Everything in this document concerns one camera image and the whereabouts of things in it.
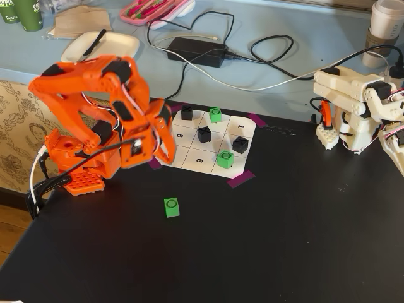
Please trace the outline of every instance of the pencil case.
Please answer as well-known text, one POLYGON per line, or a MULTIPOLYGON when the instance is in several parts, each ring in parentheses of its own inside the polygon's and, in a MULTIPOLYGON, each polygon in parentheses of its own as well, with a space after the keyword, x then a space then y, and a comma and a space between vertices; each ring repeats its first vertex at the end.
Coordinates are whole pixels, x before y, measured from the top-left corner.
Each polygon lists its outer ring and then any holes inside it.
MULTIPOLYGON (((172 21, 176 17, 183 17, 186 14, 190 13, 195 7, 195 0, 135 0, 128 6, 121 9, 119 12, 119 17, 123 22, 133 24, 136 26, 145 25, 148 22, 156 19, 162 18, 163 20, 172 21), (137 10, 137 7, 142 8, 143 5, 148 5, 147 8, 157 6, 155 9, 152 10, 151 13, 146 13, 144 16, 137 17, 137 13, 133 13, 137 10)), ((163 27, 168 23, 164 21, 156 21, 150 27, 152 30, 156 30, 160 27, 163 27)))

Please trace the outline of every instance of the wooden floor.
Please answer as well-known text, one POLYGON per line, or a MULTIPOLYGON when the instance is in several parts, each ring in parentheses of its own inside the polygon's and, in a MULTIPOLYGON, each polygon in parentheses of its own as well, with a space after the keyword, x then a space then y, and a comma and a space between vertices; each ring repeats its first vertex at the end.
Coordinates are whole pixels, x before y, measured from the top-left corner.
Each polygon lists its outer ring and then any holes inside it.
POLYGON ((0 266, 31 221, 29 212, 0 205, 0 266))

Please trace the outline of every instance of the white robotic arm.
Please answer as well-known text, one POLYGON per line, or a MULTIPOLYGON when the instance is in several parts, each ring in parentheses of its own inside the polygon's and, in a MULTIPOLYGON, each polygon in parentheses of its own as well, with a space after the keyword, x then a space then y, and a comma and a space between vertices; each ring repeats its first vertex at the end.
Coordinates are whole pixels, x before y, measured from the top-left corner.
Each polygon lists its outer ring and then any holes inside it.
POLYGON ((379 137, 383 150, 404 175, 404 97, 391 97, 396 85, 343 66, 318 71, 314 80, 314 93, 335 109, 332 129, 325 127, 329 121, 323 121, 316 130, 326 149, 341 138, 349 150, 360 154, 379 137))

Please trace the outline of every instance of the green cup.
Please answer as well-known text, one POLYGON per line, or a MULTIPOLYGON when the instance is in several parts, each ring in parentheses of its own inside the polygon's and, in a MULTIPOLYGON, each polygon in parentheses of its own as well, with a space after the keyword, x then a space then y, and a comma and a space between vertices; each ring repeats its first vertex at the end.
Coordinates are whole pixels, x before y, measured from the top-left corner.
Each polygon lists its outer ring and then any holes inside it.
POLYGON ((39 0, 13 0, 17 15, 27 32, 36 32, 43 27, 39 0))
POLYGON ((0 14, 6 23, 20 22, 13 0, 0 0, 0 14))

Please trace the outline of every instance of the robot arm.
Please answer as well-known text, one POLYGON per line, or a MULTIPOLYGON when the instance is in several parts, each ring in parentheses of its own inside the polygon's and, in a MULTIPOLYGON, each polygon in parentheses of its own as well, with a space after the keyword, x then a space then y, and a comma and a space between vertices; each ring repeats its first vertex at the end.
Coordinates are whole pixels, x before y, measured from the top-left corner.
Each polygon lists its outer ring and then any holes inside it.
POLYGON ((397 91, 396 85, 375 74, 364 76, 343 66, 318 71, 314 79, 314 92, 334 105, 332 127, 321 123, 316 131, 326 149, 332 149, 341 138, 348 149, 360 154, 378 137, 404 175, 404 129, 400 128, 404 97, 390 97, 397 91))
POLYGON ((45 138, 49 156, 60 173, 119 142, 119 133, 112 129, 117 126, 117 119, 109 111, 116 113, 125 130, 122 141, 134 141, 122 145, 120 150, 103 152, 85 167, 72 171, 72 182, 65 186, 72 194, 101 190, 102 177, 109 179, 120 167, 130 168, 153 156, 166 163, 174 161, 170 108, 164 100, 150 101, 146 81, 138 74, 131 57, 100 56, 78 63, 59 62, 32 80, 29 89, 74 136, 61 136, 54 129, 45 138), (108 93, 110 109, 99 107, 83 92, 108 93), (98 121, 92 129, 81 120, 80 112, 98 121))

